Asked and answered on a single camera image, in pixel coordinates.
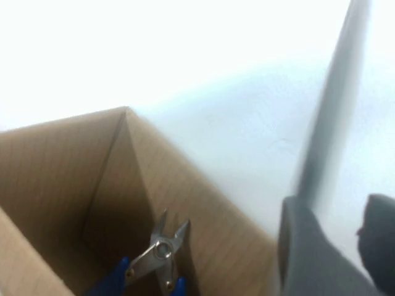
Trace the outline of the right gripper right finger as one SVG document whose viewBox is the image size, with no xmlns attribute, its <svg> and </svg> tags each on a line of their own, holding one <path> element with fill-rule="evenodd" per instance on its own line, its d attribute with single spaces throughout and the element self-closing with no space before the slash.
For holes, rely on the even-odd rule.
<svg viewBox="0 0 395 296">
<path fill-rule="evenodd" d="M 357 248 L 364 268 L 383 293 L 394 292 L 394 199 L 368 196 Z"/>
</svg>

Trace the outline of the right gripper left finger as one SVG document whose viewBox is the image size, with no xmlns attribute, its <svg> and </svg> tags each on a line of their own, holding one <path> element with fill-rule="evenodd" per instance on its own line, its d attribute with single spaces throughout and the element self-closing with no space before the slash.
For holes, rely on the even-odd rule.
<svg viewBox="0 0 395 296">
<path fill-rule="evenodd" d="M 381 295 L 326 238 L 313 211 L 296 197 L 283 201 L 277 254 L 282 295 Z"/>
</svg>

